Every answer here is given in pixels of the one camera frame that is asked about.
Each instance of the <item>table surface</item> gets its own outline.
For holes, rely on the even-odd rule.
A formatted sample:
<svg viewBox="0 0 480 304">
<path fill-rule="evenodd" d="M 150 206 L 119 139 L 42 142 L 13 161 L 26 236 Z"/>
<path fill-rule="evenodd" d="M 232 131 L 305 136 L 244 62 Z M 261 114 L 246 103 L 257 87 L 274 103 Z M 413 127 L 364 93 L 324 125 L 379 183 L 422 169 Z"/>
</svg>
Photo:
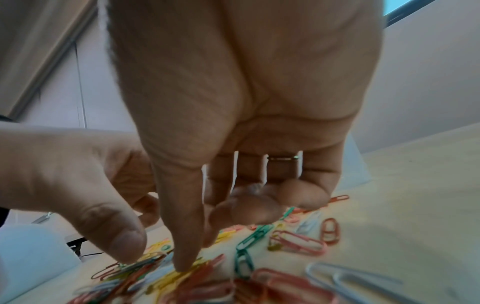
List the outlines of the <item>table surface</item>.
<svg viewBox="0 0 480 304">
<path fill-rule="evenodd" d="M 322 209 L 322 219 L 335 217 L 341 225 L 339 244 L 321 257 L 299 257 L 269 252 L 263 240 L 251 251 L 255 265 L 303 275 L 312 261 L 331 262 L 399 278 L 404 293 L 424 303 L 479 303 L 480 124 L 364 157 L 373 181 L 337 193 L 351 199 Z M 202 254 L 225 253 L 228 261 L 221 270 L 233 275 L 235 245 L 248 234 L 244 229 Z M 161 227 L 148 237 L 153 244 L 170 233 Z M 67 303 L 74 290 L 91 284 L 90 277 L 112 263 L 99 256 L 12 303 Z M 138 303 L 154 299 L 143 297 Z"/>
</svg>

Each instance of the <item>ring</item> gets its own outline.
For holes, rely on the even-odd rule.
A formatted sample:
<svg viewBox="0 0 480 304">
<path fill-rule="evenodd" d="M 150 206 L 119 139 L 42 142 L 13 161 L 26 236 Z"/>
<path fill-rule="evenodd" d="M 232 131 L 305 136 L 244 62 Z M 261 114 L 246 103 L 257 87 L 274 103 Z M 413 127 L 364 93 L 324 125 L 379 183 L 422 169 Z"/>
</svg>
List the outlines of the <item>ring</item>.
<svg viewBox="0 0 480 304">
<path fill-rule="evenodd" d="M 298 155 L 290 157 L 290 156 L 268 156 L 268 160 L 273 160 L 273 161 L 296 161 L 299 160 L 300 157 Z"/>
</svg>

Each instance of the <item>blue sky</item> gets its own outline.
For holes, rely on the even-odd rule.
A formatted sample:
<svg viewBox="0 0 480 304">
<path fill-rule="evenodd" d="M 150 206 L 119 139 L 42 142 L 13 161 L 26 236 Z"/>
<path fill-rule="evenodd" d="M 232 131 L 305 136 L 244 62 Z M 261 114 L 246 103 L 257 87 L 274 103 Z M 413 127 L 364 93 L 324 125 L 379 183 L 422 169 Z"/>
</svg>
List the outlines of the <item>blue sky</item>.
<svg viewBox="0 0 480 304">
<path fill-rule="evenodd" d="M 385 0 L 385 15 L 395 9 L 398 9 L 409 1 L 410 0 Z"/>
</svg>

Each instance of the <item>skin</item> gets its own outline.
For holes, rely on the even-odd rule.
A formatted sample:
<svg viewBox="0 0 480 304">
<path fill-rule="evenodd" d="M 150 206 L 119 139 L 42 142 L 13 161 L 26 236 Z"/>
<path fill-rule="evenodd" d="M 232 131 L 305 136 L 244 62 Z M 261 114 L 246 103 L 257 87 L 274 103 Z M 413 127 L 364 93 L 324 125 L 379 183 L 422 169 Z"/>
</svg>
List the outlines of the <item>skin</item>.
<svg viewBox="0 0 480 304">
<path fill-rule="evenodd" d="M 328 203 L 380 56 L 380 0 L 111 0 L 102 13 L 177 270 L 222 228 Z M 301 166 L 267 162 L 300 151 Z"/>
<path fill-rule="evenodd" d="M 118 261 L 139 258 L 160 204 L 137 135 L 0 122 L 0 140 L 2 207 L 59 213 Z"/>
</svg>

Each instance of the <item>pile of paper clips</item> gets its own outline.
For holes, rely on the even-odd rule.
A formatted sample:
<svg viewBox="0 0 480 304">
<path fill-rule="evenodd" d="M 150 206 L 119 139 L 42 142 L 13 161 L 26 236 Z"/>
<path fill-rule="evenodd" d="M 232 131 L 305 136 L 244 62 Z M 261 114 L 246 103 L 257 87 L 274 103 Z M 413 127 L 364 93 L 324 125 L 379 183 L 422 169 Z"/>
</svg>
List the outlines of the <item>pile of paper clips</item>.
<svg viewBox="0 0 480 304">
<path fill-rule="evenodd" d="M 332 199 L 345 200 L 348 196 Z M 99 280 L 96 285 L 78 289 L 76 298 L 68 304 L 134 303 L 145 294 L 156 293 L 155 303 L 164 304 L 260 304 L 264 302 L 287 304 L 317 304 L 339 302 L 339 296 L 353 303 L 368 304 L 370 301 L 350 290 L 346 281 L 393 298 L 401 303 L 419 304 L 397 292 L 402 282 L 378 274 L 353 270 L 327 263 L 314 263 L 306 268 L 306 277 L 299 277 L 272 269 L 256 269 L 249 249 L 268 237 L 268 250 L 289 250 L 313 256 L 323 255 L 328 246 L 340 241 L 340 225 L 328 218 L 321 224 L 320 240 L 307 236 L 319 223 L 320 211 L 312 212 L 303 222 L 299 213 L 307 211 L 290 208 L 277 224 L 249 227 L 255 232 L 236 247 L 236 279 L 212 280 L 217 269 L 225 262 L 221 254 L 212 260 L 197 259 L 190 271 L 176 272 L 172 263 L 174 251 L 171 241 L 165 239 L 149 247 L 145 255 L 135 264 L 113 264 L 92 276 Z M 285 230 L 294 227 L 295 232 Z M 244 226 L 224 229 L 217 243 L 232 238 Z M 293 239 L 305 245 L 299 245 Z M 308 246 L 314 243 L 317 247 Z M 242 271 L 243 264 L 248 272 Z M 330 275 L 334 284 L 319 278 L 319 274 Z"/>
</svg>

